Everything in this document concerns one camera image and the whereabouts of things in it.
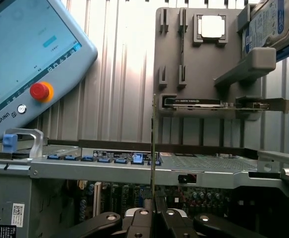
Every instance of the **touchscreen display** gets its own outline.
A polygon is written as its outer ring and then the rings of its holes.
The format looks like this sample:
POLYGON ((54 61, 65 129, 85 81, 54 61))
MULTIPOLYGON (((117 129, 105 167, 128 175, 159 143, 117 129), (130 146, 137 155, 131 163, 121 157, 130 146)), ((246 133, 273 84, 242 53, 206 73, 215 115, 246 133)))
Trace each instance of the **touchscreen display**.
POLYGON ((47 0, 0 1, 0 110, 80 48, 47 0))

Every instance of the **blue latch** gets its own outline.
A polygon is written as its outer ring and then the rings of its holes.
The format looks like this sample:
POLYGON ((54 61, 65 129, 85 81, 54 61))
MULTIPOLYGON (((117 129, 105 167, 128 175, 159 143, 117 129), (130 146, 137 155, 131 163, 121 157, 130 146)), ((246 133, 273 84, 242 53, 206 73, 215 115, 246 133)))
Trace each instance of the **blue latch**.
POLYGON ((98 159, 98 162, 100 162, 100 163, 110 163, 110 162, 111 162, 111 159, 109 159, 109 158, 102 158, 102 159, 98 159))
POLYGON ((59 155, 49 155, 47 159, 48 160, 61 160, 61 157, 59 155))
POLYGON ((127 159, 116 159, 115 163, 116 164, 127 164, 128 160, 127 159))
POLYGON ((144 162, 143 162, 143 155, 142 154, 134 154, 132 156, 132 161, 131 163, 133 165, 143 165, 144 162))
POLYGON ((72 161, 76 161, 78 160, 79 156, 73 156, 73 155, 66 155, 64 160, 72 160, 72 161))
POLYGON ((5 134, 2 140, 2 152, 3 153, 15 153, 17 151, 17 135, 5 134))
POLYGON ((156 165, 156 166, 161 166, 161 161, 159 161, 159 160, 156 161, 156 162, 155 162, 155 165, 156 165))
POLYGON ((84 155, 81 161, 94 162, 95 158, 92 155, 84 155))

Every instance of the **corrugated metal wall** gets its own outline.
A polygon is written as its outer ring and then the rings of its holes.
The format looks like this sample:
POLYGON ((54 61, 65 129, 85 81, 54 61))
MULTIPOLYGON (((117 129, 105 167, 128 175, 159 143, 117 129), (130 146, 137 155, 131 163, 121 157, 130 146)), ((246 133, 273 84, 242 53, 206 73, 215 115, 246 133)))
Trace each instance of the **corrugated metal wall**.
MULTIPOLYGON (((62 0, 96 44, 86 79, 31 123, 60 140, 150 142, 155 12, 159 7, 243 8, 244 0, 62 0)), ((289 99, 289 59, 262 79, 263 96, 289 99)), ((289 153, 289 115, 259 121, 164 118, 162 143, 245 146, 289 153)))

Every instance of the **hard drive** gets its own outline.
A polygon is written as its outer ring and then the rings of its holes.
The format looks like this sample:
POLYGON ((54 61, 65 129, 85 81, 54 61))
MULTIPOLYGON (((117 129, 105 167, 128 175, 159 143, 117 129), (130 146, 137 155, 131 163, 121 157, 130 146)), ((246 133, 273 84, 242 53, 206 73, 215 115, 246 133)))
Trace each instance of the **hard drive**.
POLYGON ((251 12, 249 26, 243 31, 242 48, 246 56, 255 47, 289 46, 289 0, 261 0, 251 12))

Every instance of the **red emergency stop button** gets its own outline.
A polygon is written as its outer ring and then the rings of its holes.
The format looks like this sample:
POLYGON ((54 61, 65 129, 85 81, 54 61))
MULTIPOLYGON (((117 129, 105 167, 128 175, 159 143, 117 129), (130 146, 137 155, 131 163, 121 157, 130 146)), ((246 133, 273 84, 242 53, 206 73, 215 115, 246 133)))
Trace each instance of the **red emergency stop button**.
POLYGON ((32 98, 42 101, 48 98, 50 90, 44 83, 35 83, 30 88, 32 98))

